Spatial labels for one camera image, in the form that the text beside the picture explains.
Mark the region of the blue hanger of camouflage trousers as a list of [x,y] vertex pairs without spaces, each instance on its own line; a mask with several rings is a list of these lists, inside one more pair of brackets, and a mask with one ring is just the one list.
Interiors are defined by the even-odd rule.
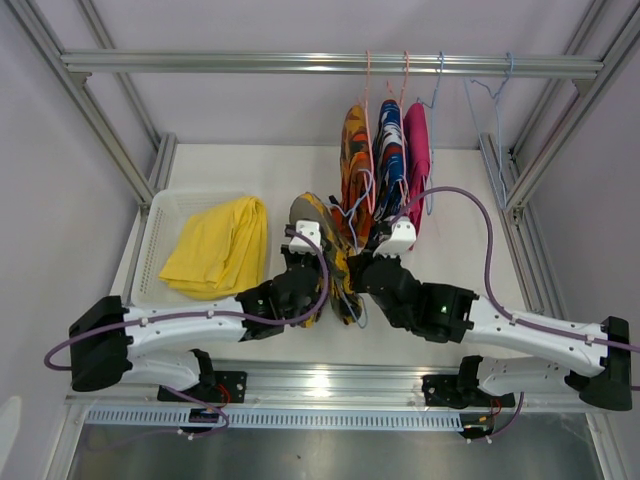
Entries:
[[[373,180],[374,180],[373,174],[371,173],[370,170],[359,168],[357,172],[361,173],[365,177],[365,180],[364,180],[365,188],[363,193],[355,201],[354,205],[349,209],[343,209],[340,206],[338,200],[335,199],[333,196],[329,197],[329,202],[327,203],[327,206],[330,209],[337,209],[341,217],[347,221],[347,225],[349,227],[349,231],[352,237],[351,245],[355,250],[355,253],[359,253],[362,250],[362,248],[360,247],[358,234],[354,226],[354,217],[357,213],[359,206],[362,204],[362,202],[365,199],[369,198],[370,192],[373,188]],[[347,309],[349,313],[350,321],[344,321],[344,324],[345,325],[355,324],[360,329],[364,330],[369,323],[369,316],[368,316],[366,305],[365,304],[361,305],[361,313],[358,316],[356,316],[355,311],[352,308],[352,304],[347,298],[344,292],[344,289],[341,286],[339,286],[335,280],[332,281],[332,292],[337,294],[337,297],[340,299],[341,304]]]

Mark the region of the light blue wire hanger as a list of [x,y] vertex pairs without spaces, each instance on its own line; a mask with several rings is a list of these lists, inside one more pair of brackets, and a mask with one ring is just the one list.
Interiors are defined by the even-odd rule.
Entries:
[[485,153],[486,148],[485,148],[485,143],[484,140],[482,139],[482,134],[480,132],[480,128],[479,128],[479,122],[477,119],[477,115],[474,109],[474,104],[471,98],[471,92],[470,92],[470,85],[471,84],[475,84],[478,85],[480,87],[482,87],[488,94],[488,96],[490,97],[490,99],[493,102],[493,108],[494,108],[494,113],[495,113],[495,122],[496,122],[496,131],[495,131],[495,141],[496,141],[496,152],[494,153],[494,158],[496,161],[496,167],[497,167],[497,176],[494,176],[492,173],[489,174],[490,176],[490,183],[493,189],[494,194],[496,195],[496,200],[498,203],[498,207],[504,211],[506,209],[506,204],[507,204],[507,194],[508,194],[508,190],[507,190],[507,184],[504,178],[504,160],[503,160],[503,149],[502,149],[502,119],[501,119],[501,106],[500,106],[500,102],[502,99],[502,95],[503,95],[503,90],[505,89],[506,85],[509,83],[512,75],[513,75],[513,71],[514,71],[514,67],[515,67],[515,59],[514,59],[514,55],[511,52],[507,52],[506,53],[506,60],[508,62],[508,68],[504,71],[504,77],[500,83],[500,85],[497,87],[497,89],[495,91],[493,91],[491,89],[491,87],[480,81],[477,80],[475,78],[471,78],[471,79],[465,79],[463,81],[463,86],[464,86],[464,91],[465,91],[465,96],[466,96],[466,100],[467,100],[467,104],[469,106],[469,110],[470,110],[470,114],[471,114],[471,118],[474,124],[474,128],[478,137],[478,142],[479,142],[479,147],[482,153]]

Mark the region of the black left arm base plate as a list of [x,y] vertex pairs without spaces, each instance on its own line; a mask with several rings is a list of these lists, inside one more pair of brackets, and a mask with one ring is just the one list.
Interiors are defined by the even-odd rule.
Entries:
[[245,371],[217,371],[212,384],[200,382],[183,391],[183,394],[208,403],[242,404],[247,379]]

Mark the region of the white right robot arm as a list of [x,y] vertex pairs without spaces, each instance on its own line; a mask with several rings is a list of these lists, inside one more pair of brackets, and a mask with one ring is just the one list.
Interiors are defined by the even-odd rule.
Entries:
[[455,380],[464,405],[486,397],[574,391],[592,407],[631,410],[626,320],[579,323],[510,312],[493,297],[421,282],[399,259],[383,255],[360,254],[348,266],[354,290],[369,295],[392,327],[434,343],[477,343],[519,352],[507,360],[465,358]]

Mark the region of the olive yellow camouflage trousers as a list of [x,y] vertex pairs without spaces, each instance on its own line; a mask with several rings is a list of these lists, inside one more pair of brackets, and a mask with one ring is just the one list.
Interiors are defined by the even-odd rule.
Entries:
[[289,221],[314,221],[319,224],[324,258],[330,273],[330,303],[333,313],[344,325],[356,324],[363,314],[364,304],[351,286],[348,259],[355,255],[339,229],[330,209],[315,194],[306,192],[292,203]]

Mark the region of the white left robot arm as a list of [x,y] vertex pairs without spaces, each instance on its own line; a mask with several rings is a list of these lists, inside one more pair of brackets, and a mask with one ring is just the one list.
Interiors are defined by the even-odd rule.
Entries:
[[323,261],[313,253],[281,252],[283,273],[209,304],[153,310],[127,308],[118,296],[100,299],[69,329],[72,389],[155,383],[195,401],[209,398],[216,378],[206,344],[268,339],[322,308]]

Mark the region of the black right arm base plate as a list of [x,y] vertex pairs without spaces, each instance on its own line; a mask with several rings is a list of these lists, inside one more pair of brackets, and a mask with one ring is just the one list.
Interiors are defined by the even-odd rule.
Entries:
[[422,377],[422,393],[425,404],[462,410],[470,407],[515,407],[513,393],[501,396],[482,391],[478,386],[465,386],[457,375],[435,374]]

